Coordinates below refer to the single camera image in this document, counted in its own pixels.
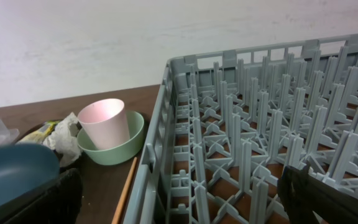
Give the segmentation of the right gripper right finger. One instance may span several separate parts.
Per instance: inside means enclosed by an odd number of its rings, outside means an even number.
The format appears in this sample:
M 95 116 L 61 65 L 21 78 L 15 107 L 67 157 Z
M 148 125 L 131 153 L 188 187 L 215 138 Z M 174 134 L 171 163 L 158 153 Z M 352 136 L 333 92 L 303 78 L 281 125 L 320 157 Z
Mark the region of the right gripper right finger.
M 286 166 L 277 193 L 291 223 L 358 223 L 358 199 L 342 193 L 308 174 Z

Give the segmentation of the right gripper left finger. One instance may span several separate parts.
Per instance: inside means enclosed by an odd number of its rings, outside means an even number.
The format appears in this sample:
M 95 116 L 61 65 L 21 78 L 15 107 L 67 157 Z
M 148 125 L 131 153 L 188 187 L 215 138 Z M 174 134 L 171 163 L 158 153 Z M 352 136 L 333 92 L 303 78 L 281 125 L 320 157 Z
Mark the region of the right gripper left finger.
M 75 223 L 83 184 L 78 169 L 68 169 L 21 196 L 0 205 L 0 223 Z

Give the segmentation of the dark blue plate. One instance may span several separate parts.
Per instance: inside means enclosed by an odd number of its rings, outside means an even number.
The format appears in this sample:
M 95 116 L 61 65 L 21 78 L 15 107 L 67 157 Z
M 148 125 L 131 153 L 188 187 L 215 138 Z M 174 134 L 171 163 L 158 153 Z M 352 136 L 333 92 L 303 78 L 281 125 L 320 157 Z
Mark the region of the dark blue plate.
M 0 146 L 0 206 L 57 178 L 59 173 L 59 160 L 46 146 Z

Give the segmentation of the white napkin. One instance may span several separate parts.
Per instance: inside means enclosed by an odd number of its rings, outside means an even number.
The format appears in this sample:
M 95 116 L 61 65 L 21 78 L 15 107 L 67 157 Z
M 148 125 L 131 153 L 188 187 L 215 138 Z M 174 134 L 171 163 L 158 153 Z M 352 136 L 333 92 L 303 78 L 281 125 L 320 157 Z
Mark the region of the white napkin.
M 62 155 L 59 162 L 60 167 L 71 165 L 81 156 L 82 150 L 78 147 L 76 138 L 80 130 L 77 124 L 78 118 L 71 112 L 55 126 L 54 131 L 43 141 L 44 146 Z

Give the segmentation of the yellow snack wrapper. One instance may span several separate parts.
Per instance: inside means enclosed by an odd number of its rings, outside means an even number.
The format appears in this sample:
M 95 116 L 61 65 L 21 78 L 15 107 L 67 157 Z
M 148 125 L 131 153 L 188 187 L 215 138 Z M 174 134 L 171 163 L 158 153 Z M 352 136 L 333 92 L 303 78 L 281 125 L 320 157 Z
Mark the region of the yellow snack wrapper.
M 23 137 L 20 138 L 20 140 L 17 141 L 17 143 L 42 144 L 43 141 L 49 135 L 51 135 L 59 122 L 59 120 L 46 121 L 28 131 Z

